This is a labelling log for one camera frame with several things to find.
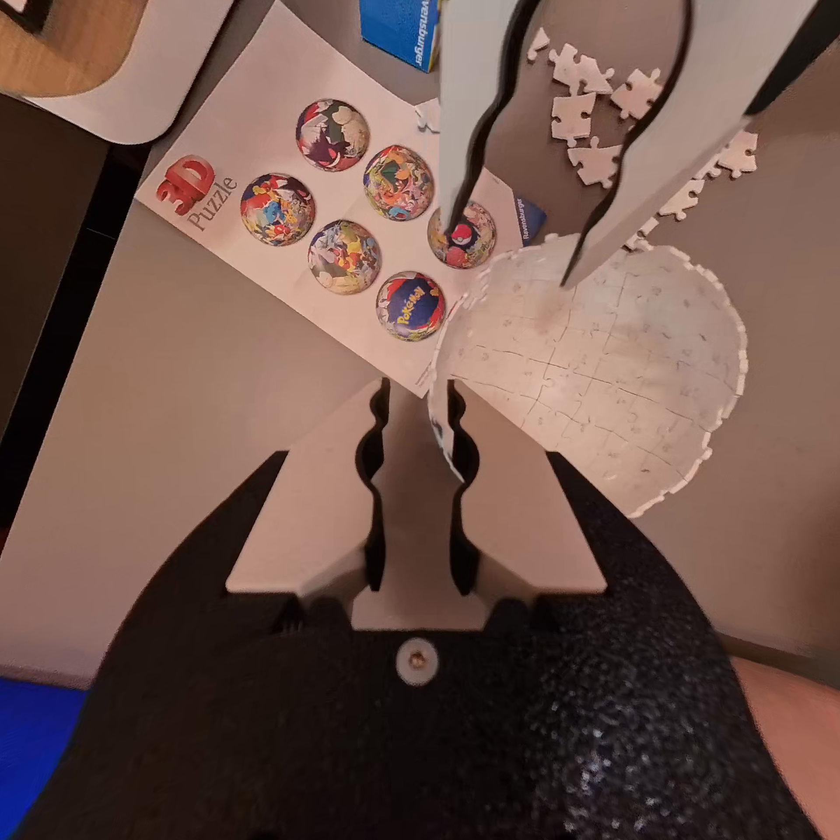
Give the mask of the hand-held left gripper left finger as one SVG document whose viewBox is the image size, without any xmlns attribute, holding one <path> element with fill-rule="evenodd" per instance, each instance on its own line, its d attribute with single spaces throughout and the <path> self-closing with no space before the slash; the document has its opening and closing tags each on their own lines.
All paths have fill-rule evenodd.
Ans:
<svg viewBox="0 0 840 840">
<path fill-rule="evenodd" d="M 382 498 L 391 383 L 373 380 L 301 437 L 226 580 L 232 594 L 352 601 L 379 590 L 385 567 Z"/>
</svg>

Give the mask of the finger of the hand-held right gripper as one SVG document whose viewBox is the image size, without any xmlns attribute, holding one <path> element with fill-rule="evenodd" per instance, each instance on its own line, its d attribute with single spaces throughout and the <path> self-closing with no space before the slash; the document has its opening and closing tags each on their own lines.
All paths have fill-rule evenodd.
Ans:
<svg viewBox="0 0 840 840">
<path fill-rule="evenodd" d="M 627 136 L 616 183 L 586 222 L 563 288 L 601 266 L 740 131 L 799 30 L 797 1 L 699 1 L 687 8 L 675 66 Z"/>
<path fill-rule="evenodd" d="M 540 1 L 449 1 L 440 25 L 437 198 L 450 235 L 483 170 L 496 121 L 516 90 Z"/>
</svg>

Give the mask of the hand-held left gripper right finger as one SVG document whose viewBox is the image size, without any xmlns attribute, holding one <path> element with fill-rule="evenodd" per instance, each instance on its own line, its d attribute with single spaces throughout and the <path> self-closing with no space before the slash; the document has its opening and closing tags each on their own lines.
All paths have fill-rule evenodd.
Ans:
<svg viewBox="0 0 840 840">
<path fill-rule="evenodd" d="M 458 592 L 483 602 L 603 594 L 546 450 L 462 381 L 448 382 L 448 422 L 460 478 L 449 537 Z"/>
</svg>

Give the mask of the pile of white puzzle pieces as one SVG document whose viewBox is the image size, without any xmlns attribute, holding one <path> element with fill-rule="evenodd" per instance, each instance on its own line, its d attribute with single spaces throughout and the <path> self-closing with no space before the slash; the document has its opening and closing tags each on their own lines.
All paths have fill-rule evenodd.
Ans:
<svg viewBox="0 0 840 840">
<path fill-rule="evenodd" d="M 569 90 L 568 94 L 553 98 L 551 137 L 567 144 L 568 159 L 584 185 L 609 188 L 616 173 L 619 147 L 601 147 L 598 138 L 591 136 L 596 98 L 609 95 L 621 109 L 621 119 L 640 118 L 662 90 L 657 81 L 659 70 L 646 75 L 635 69 L 624 84 L 613 90 L 609 80 L 614 69 L 599 70 L 594 58 L 578 55 L 570 44 L 564 44 L 561 52 L 551 49 L 548 59 L 554 65 L 553 78 Z M 685 219 L 686 210 L 697 204 L 705 179 L 718 177 L 722 169 L 728 170 L 732 179 L 754 172 L 757 149 L 758 134 L 736 133 L 657 214 L 671 215 L 678 221 Z M 440 211 L 436 210 L 427 225 L 427 241 L 440 261 L 467 270 L 489 258 L 497 242 L 497 225 L 483 205 L 470 201 L 451 236 L 445 234 Z"/>
</svg>

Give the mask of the white half-sphere puzzle ball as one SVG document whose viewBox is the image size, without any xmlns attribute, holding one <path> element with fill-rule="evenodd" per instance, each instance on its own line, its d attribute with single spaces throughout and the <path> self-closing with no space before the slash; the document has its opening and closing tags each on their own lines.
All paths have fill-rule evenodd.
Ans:
<svg viewBox="0 0 840 840">
<path fill-rule="evenodd" d="M 620 248 L 562 287 L 575 241 L 479 269 L 438 335 L 427 411 L 454 467 L 447 383 L 462 381 L 636 519 L 711 456 L 743 394 L 747 332 L 718 277 L 670 246 Z"/>
</svg>

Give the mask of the blue puzzle box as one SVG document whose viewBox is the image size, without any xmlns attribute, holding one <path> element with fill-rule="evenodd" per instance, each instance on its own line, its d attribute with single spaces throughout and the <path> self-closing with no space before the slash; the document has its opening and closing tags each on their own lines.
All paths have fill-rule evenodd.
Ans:
<svg viewBox="0 0 840 840">
<path fill-rule="evenodd" d="M 362 39 L 429 73 L 438 53 L 440 1 L 359 1 Z"/>
</svg>

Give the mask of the printed puzzle instruction sheet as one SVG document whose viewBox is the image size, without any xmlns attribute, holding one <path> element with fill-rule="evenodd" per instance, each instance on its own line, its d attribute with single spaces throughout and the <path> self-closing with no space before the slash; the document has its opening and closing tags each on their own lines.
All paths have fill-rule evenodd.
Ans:
<svg viewBox="0 0 840 840">
<path fill-rule="evenodd" d="M 488 171 L 447 244 L 439 138 L 276 3 L 137 198 L 425 396 L 448 310 L 492 257 L 524 244 L 515 193 Z"/>
</svg>

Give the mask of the person's leg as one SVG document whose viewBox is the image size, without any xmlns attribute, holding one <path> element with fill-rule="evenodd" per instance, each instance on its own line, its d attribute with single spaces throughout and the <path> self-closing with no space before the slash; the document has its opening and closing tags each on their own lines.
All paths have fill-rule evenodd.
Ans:
<svg viewBox="0 0 840 840">
<path fill-rule="evenodd" d="M 731 657 L 784 779 L 812 804 L 839 794 L 838 691 L 799 675 Z"/>
</svg>

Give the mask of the blue mat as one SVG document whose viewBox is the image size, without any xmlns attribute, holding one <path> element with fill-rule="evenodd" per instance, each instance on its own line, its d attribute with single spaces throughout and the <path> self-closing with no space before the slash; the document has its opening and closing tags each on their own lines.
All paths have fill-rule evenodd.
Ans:
<svg viewBox="0 0 840 840">
<path fill-rule="evenodd" d="M 87 692 L 1 679 L 1 824 L 9 834 L 54 772 Z"/>
</svg>

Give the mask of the round wooden board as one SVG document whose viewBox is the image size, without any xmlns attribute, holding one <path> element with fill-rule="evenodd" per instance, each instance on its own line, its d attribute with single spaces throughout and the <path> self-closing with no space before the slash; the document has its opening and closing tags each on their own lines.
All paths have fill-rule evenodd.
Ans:
<svg viewBox="0 0 840 840">
<path fill-rule="evenodd" d="M 125 61 L 146 1 L 49 2 L 42 28 L 28 30 L 2 2 L 1 90 L 14 98 L 90 91 Z"/>
</svg>

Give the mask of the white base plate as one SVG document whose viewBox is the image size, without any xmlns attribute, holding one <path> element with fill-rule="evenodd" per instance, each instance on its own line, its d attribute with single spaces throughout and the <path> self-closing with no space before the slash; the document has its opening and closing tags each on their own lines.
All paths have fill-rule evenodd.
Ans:
<svg viewBox="0 0 840 840">
<path fill-rule="evenodd" d="M 49 2 L 8 1 L 31 32 Z M 232 1 L 146 1 L 121 67 L 100 86 L 57 98 L 14 98 L 99 137 L 123 145 L 160 137 L 175 120 L 232 8 Z"/>
</svg>

